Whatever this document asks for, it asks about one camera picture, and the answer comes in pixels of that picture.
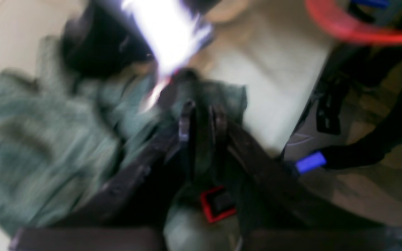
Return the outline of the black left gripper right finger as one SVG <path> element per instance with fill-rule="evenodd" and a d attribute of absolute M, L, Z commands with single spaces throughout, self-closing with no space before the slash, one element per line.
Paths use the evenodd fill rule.
<path fill-rule="evenodd" d="M 243 251 L 402 251 L 402 227 L 311 193 L 221 106 L 210 106 L 210 141 L 214 176 L 236 203 Z"/>

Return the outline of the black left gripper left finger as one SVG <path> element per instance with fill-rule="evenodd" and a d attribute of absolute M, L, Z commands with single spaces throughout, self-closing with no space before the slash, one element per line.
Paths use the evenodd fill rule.
<path fill-rule="evenodd" d="M 167 251 L 163 224 L 174 195 L 194 178 L 196 103 L 158 132 L 83 206 L 42 228 L 20 228 L 10 251 Z"/>

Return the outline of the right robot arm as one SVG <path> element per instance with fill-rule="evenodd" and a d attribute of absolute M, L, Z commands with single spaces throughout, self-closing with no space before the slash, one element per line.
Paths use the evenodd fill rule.
<path fill-rule="evenodd" d="M 73 70 L 109 76 L 133 63 L 155 61 L 167 76 L 211 43 L 205 15 L 217 0 L 89 0 L 69 19 L 61 56 Z"/>

